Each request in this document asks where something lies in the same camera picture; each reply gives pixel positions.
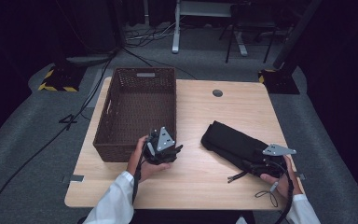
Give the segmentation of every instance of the person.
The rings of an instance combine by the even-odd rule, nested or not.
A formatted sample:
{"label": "person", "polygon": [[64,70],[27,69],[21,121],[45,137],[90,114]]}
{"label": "person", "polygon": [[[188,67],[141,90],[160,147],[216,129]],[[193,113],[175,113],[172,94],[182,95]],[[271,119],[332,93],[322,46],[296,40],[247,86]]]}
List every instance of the person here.
{"label": "person", "polygon": [[[141,158],[142,148],[147,136],[141,137],[138,140],[136,149],[132,152],[130,160],[127,165],[127,170],[122,172],[116,180],[112,183],[104,196],[98,201],[97,205],[92,208],[83,223],[87,224],[117,224],[130,223],[134,214],[132,206],[132,193],[136,166]],[[284,156],[286,160],[287,169],[290,178],[294,184],[294,198],[292,208],[287,214],[287,218],[292,219],[295,223],[320,223],[307,197],[301,191],[295,173],[292,168],[290,159]],[[148,162],[142,163],[142,174],[139,183],[145,181],[153,173],[170,169],[169,163],[162,163],[160,165],[153,165]],[[284,175],[278,179],[270,175],[262,174],[261,179],[270,183],[271,185],[278,182],[277,190],[279,193],[287,198],[288,182]],[[237,224],[246,224],[243,217],[240,217]]]}

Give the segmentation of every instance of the white sleeve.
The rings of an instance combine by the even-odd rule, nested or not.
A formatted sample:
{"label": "white sleeve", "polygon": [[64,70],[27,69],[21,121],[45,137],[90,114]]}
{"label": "white sleeve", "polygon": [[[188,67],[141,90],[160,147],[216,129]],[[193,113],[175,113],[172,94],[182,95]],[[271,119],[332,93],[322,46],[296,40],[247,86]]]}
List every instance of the white sleeve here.
{"label": "white sleeve", "polygon": [[133,216],[132,193],[133,176],[124,171],[89,212],[84,223],[130,223]]}
{"label": "white sleeve", "polygon": [[292,208],[290,208],[287,217],[295,223],[321,223],[305,194],[297,194],[293,197]]}

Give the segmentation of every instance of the chair leg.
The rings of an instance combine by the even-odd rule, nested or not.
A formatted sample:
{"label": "chair leg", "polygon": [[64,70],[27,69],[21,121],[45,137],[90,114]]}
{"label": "chair leg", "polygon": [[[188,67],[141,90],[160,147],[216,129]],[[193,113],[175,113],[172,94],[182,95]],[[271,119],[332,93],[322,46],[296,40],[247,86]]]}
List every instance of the chair leg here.
{"label": "chair leg", "polygon": [[265,63],[267,61],[267,57],[269,56],[269,50],[271,49],[271,45],[272,45],[272,42],[274,41],[274,37],[275,37],[275,33],[276,33],[277,29],[276,27],[274,28],[274,31],[272,32],[272,37],[269,41],[269,45],[268,45],[268,49],[267,49],[267,52],[266,52],[266,56],[264,56],[264,61],[263,63]]}
{"label": "chair leg", "polygon": [[234,36],[234,26],[232,26],[232,28],[231,28],[231,34],[230,34],[230,36],[229,36],[227,56],[226,56],[226,63],[228,63],[228,56],[229,56],[229,51],[231,50],[231,43],[232,43],[232,37],[233,37],[233,36]]}
{"label": "chair leg", "polygon": [[219,40],[221,40],[221,39],[222,39],[223,34],[226,32],[226,30],[227,30],[228,26],[229,26],[229,25],[227,25],[227,26],[225,27],[225,29],[223,30],[222,34],[219,36]]}

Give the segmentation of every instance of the hand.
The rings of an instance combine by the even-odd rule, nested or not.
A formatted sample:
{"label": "hand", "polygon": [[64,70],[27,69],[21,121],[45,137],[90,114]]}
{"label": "hand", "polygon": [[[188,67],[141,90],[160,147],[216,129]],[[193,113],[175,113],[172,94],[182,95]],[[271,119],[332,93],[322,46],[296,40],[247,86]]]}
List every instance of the hand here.
{"label": "hand", "polygon": [[[293,171],[292,161],[287,156],[283,156],[283,157],[284,157],[284,160],[286,161],[287,171],[289,173],[290,179],[293,181],[293,186],[295,187],[293,189],[293,195],[303,194],[303,192],[301,191],[300,186],[298,184],[295,172]],[[273,177],[271,175],[262,174],[260,176],[260,178],[263,179],[264,181],[266,181],[267,183],[271,184],[271,185],[273,185],[275,182],[278,182],[278,187],[277,187],[278,192],[285,199],[287,199],[287,191],[289,190],[289,183],[287,181],[287,175],[283,175],[279,179],[279,178]]]}
{"label": "hand", "polygon": [[[141,158],[142,149],[145,144],[145,140],[147,138],[146,136],[141,137],[138,139],[138,144],[136,145],[136,149],[132,152],[129,163],[127,165],[127,172],[129,172],[131,175],[135,175],[136,166],[138,165],[139,159]],[[162,163],[160,165],[153,165],[149,162],[145,161],[142,163],[141,168],[141,179],[139,180],[139,183],[146,180],[148,177],[150,177],[153,173],[170,169],[171,166],[168,163]]]}

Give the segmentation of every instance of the metal bracket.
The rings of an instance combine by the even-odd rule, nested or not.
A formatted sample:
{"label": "metal bracket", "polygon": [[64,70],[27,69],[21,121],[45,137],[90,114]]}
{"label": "metal bracket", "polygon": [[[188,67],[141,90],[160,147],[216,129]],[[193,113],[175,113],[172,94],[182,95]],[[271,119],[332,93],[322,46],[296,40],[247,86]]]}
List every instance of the metal bracket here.
{"label": "metal bracket", "polygon": [[64,184],[69,184],[71,182],[83,182],[84,176],[83,175],[65,175],[62,177],[61,182]]}
{"label": "metal bracket", "polygon": [[150,153],[153,156],[156,156],[155,150],[153,149],[153,146],[152,146],[152,144],[150,142],[147,143],[147,147],[149,148]]}
{"label": "metal bracket", "polygon": [[175,145],[175,141],[170,137],[165,127],[162,127],[159,131],[157,151],[162,151],[168,147]]}
{"label": "metal bracket", "polygon": [[266,149],[263,150],[263,154],[269,156],[283,156],[283,155],[296,154],[296,153],[297,152],[294,149],[281,147],[276,144],[271,144]]}
{"label": "metal bracket", "polygon": [[296,177],[300,178],[300,180],[307,179],[304,174],[300,174],[299,172],[295,172]]}

